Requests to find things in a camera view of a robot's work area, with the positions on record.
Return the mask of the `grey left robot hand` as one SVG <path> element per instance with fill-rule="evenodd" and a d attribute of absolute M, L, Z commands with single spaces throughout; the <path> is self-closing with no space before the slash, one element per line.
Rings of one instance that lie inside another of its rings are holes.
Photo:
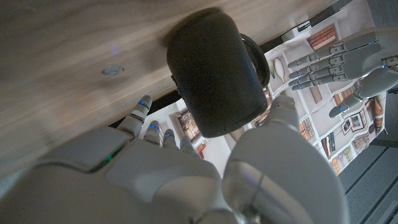
<path fill-rule="evenodd" d="M 298 58 L 288 67 L 306 63 L 309 65 L 289 75 L 291 89 L 362 79 L 352 94 L 331 109 L 329 117 L 334 118 L 397 84 L 397 27 L 362 30 Z"/>

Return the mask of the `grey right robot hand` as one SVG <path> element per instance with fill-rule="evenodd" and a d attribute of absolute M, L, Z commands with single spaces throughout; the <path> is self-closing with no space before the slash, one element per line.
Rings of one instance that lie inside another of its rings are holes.
<path fill-rule="evenodd" d="M 293 99 L 278 96 L 223 173 L 189 140 L 159 134 L 144 96 L 117 127 L 45 153 L 1 199 L 2 223 L 348 223 L 343 186 L 304 139 Z"/>

